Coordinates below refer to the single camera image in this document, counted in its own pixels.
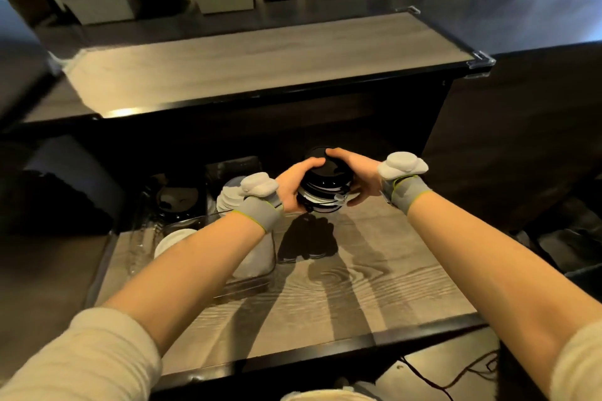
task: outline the wooden countertop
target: wooden countertop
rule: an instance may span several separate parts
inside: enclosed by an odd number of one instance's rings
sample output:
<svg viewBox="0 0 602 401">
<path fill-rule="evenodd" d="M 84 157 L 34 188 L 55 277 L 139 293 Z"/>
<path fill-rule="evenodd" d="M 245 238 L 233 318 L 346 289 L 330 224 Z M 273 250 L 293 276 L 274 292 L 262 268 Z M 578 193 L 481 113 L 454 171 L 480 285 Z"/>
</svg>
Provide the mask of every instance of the wooden countertop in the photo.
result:
<svg viewBox="0 0 602 401">
<path fill-rule="evenodd" d="M 474 314 L 402 212 L 380 197 L 317 217 L 282 221 L 274 231 L 279 260 L 310 246 L 327 256 L 279 262 L 269 291 L 207 308 L 163 358 L 158 387 L 226 376 L 234 362 L 322 344 L 373 346 L 387 333 Z M 128 243 L 122 234 L 97 304 L 126 281 Z"/>
<path fill-rule="evenodd" d="M 69 116 L 74 111 L 127 116 L 192 100 L 473 59 L 408 12 L 82 50 L 65 69 L 68 83 L 26 121 L 54 119 L 67 101 L 77 107 Z"/>
</svg>

